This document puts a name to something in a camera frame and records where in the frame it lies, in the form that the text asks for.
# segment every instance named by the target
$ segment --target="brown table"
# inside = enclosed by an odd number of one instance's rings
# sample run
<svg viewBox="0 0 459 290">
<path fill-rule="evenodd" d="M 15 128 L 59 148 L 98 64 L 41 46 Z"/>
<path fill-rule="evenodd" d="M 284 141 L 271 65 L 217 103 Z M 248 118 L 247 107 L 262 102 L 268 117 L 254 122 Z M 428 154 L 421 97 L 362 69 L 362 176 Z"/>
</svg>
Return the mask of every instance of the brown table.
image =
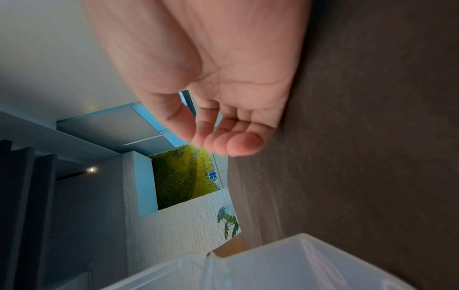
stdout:
<svg viewBox="0 0 459 290">
<path fill-rule="evenodd" d="M 283 122 L 229 160 L 248 248 L 311 234 L 459 289 L 457 0 L 315 4 Z"/>
</svg>

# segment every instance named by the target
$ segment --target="palm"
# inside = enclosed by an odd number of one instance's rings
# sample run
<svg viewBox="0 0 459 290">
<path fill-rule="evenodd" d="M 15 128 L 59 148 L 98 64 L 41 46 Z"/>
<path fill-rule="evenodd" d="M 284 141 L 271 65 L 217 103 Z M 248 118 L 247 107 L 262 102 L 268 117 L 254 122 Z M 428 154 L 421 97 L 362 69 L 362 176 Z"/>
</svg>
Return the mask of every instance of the palm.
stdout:
<svg viewBox="0 0 459 290">
<path fill-rule="evenodd" d="M 219 155 L 263 148 L 288 98 L 309 1 L 87 2 L 118 70 L 172 131 Z M 196 129 L 178 98 L 169 96 L 185 86 L 199 106 Z M 218 111 L 224 119 L 213 132 Z"/>
</svg>

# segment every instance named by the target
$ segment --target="clear plastic container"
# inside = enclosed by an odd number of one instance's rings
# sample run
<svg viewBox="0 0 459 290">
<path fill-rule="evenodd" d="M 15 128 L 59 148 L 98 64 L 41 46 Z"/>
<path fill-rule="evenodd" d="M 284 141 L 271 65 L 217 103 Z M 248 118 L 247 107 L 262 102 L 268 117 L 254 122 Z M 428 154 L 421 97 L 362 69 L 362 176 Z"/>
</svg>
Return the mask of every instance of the clear plastic container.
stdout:
<svg viewBox="0 0 459 290">
<path fill-rule="evenodd" d="M 228 258 L 186 254 L 105 290 L 414 290 L 301 234 Z"/>
</svg>

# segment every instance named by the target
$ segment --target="skin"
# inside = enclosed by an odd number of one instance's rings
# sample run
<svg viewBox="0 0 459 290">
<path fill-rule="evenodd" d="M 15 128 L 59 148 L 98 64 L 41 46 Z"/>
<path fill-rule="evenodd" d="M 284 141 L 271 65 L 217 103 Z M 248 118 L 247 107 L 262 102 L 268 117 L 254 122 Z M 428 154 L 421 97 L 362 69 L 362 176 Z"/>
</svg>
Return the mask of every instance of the skin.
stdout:
<svg viewBox="0 0 459 290">
<path fill-rule="evenodd" d="M 83 7 L 122 78 L 177 136 L 221 156 L 255 154 L 273 136 L 310 0 L 83 0 Z M 185 88 L 199 106 L 196 120 L 178 95 Z"/>
</svg>

